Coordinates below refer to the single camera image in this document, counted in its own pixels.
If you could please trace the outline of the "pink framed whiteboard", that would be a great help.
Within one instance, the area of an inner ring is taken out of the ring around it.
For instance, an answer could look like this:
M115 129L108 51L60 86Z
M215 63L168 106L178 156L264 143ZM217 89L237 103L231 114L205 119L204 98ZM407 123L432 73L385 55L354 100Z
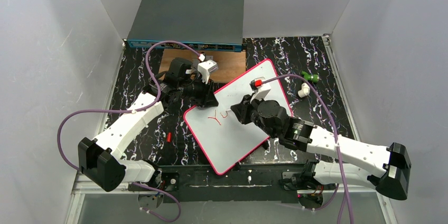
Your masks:
M226 110L252 94L252 80L276 76L273 62L265 59L215 91L217 107L193 106L184 113L184 121L216 174L224 175L269 138L253 123L243 125Z

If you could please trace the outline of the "red marker cap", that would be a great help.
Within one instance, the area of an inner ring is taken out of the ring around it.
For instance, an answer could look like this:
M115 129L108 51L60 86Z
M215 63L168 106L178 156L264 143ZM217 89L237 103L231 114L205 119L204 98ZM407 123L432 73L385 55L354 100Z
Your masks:
M168 143L171 142L171 137L172 137L172 133L168 133L168 134L167 134L167 137L166 137L166 141L167 141Z

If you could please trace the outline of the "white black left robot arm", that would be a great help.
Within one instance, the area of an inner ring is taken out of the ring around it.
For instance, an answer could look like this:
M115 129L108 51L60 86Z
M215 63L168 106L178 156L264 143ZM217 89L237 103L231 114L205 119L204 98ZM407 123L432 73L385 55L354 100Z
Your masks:
M153 119L175 102L187 99L201 108L217 107L219 102L214 96L214 82L210 78L217 69L218 65L213 60L204 60L194 67L187 59L173 59L169 69L155 75L127 113L93 139L85 137L80 141L80 172L106 192L125 182L143 182L160 187L161 168L149 160L124 160L123 153Z

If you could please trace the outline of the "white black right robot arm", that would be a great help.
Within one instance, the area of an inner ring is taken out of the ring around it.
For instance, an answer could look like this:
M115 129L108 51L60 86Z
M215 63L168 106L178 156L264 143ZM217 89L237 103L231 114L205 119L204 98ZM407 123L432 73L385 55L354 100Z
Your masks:
M312 122L290 116L276 100L257 100L245 95L230 109L241 124L253 123L290 150L342 161L342 164L308 161L295 178L299 185L346 183L374 189L394 200L407 200L412 164L405 145L398 142L372 145L337 136Z

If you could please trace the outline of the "white plastic elbow fitting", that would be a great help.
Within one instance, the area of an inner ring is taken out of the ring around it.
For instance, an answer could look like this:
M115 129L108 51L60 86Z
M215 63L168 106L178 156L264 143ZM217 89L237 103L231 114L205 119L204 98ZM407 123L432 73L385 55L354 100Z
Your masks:
M306 96L308 96L311 92L311 88L307 83L302 83L301 84L301 89L297 92L297 96L299 98L304 98Z

